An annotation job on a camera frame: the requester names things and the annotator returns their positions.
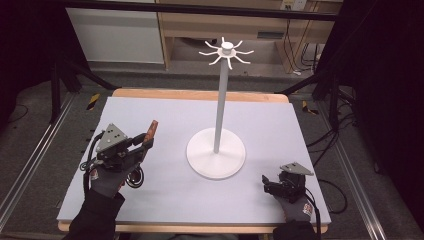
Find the white pole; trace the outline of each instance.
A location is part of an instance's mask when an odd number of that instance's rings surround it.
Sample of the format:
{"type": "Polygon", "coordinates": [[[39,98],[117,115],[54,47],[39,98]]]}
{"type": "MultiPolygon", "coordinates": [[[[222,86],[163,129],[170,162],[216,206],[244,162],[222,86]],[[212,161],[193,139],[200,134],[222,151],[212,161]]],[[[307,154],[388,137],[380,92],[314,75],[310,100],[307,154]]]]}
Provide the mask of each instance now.
{"type": "Polygon", "coordinates": [[[219,95],[218,107],[216,112],[215,142],[214,153],[219,153],[219,144],[221,142],[222,119],[224,118],[225,97],[227,95],[228,84],[228,59],[221,59],[221,73],[219,75],[219,95]]]}

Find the cabinet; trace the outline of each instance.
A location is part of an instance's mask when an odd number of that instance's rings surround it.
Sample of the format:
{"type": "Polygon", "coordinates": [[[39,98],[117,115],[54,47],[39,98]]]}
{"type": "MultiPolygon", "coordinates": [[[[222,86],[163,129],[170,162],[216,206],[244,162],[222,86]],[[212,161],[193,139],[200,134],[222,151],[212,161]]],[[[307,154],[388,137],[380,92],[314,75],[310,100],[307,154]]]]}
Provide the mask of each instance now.
{"type": "Polygon", "coordinates": [[[163,64],[156,13],[72,8],[67,12],[88,61],[163,64]]]}
{"type": "MultiPolygon", "coordinates": [[[[156,0],[164,4],[188,4],[205,6],[242,7],[254,9],[282,8],[281,0],[156,0]]],[[[308,1],[304,11],[337,13],[342,1],[308,1]]],[[[173,47],[173,38],[205,38],[214,39],[225,37],[235,40],[272,40],[275,41],[282,64],[287,72],[292,71],[290,63],[284,52],[284,47],[290,47],[288,41],[284,45],[287,19],[216,16],[179,13],[159,13],[159,26],[162,38],[165,66],[168,68],[173,47]]],[[[291,20],[289,24],[289,36],[291,47],[294,51],[294,59],[298,59],[304,43],[325,43],[331,29],[332,22],[320,22],[309,20],[291,20]]]]}

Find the white cabinet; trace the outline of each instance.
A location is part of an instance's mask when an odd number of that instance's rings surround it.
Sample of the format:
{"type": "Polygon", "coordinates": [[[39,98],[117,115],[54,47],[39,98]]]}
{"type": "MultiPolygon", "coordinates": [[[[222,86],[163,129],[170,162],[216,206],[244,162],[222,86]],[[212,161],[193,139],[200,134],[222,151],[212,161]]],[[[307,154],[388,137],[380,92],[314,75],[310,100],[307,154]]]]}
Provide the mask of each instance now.
{"type": "Polygon", "coordinates": [[[88,61],[164,63],[156,13],[71,8],[67,11],[88,61]]]}

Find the black cloth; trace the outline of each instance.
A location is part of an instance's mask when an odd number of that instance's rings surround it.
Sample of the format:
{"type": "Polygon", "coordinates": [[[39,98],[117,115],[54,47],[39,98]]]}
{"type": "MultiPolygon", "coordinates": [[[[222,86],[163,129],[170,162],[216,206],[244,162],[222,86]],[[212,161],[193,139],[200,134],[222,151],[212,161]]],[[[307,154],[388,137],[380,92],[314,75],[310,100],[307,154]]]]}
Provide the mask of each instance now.
{"type": "Polygon", "coordinates": [[[316,240],[312,224],[308,221],[291,221],[282,224],[272,232],[275,240],[316,240]]]}
{"type": "Polygon", "coordinates": [[[87,193],[80,212],[72,221],[64,240],[112,240],[115,235],[115,219],[125,198],[117,193],[114,198],[105,197],[94,190],[87,193]]]}

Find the robotic hand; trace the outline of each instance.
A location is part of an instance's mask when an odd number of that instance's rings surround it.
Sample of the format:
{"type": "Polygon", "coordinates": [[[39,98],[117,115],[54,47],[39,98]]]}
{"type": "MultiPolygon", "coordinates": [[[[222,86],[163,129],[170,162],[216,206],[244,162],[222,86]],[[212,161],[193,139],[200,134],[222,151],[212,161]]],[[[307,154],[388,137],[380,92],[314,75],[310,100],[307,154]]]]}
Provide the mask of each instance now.
{"type": "Polygon", "coordinates": [[[285,223],[274,229],[274,239],[316,240],[321,239],[320,215],[315,203],[306,195],[305,174],[311,172],[297,163],[281,167],[280,182],[271,182],[262,175],[264,191],[271,194],[284,211],[285,223]],[[315,209],[317,234],[312,227],[311,215],[315,209]]]}
{"type": "Polygon", "coordinates": [[[84,192],[87,194],[89,180],[91,188],[99,194],[113,198],[124,182],[138,188],[143,184],[144,173],[140,167],[147,151],[153,146],[158,123],[153,121],[147,133],[128,138],[115,125],[110,124],[106,131],[95,137],[87,162],[81,164],[84,174],[84,192]],[[91,159],[94,144],[100,140],[97,157],[91,159]],[[129,151],[130,146],[140,147],[129,151]]]}

